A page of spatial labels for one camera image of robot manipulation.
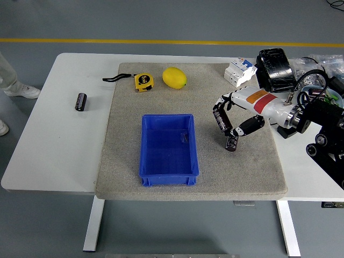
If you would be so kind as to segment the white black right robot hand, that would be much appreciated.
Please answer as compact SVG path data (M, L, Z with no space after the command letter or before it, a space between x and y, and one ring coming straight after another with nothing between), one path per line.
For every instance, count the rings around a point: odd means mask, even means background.
M239 106L254 114L234 128L226 114L232 105ZM275 95L256 87L244 87L222 95L213 107L216 122L226 136L241 137L251 134L264 126L266 119L273 119L279 126L290 128L295 116L292 105L285 103Z

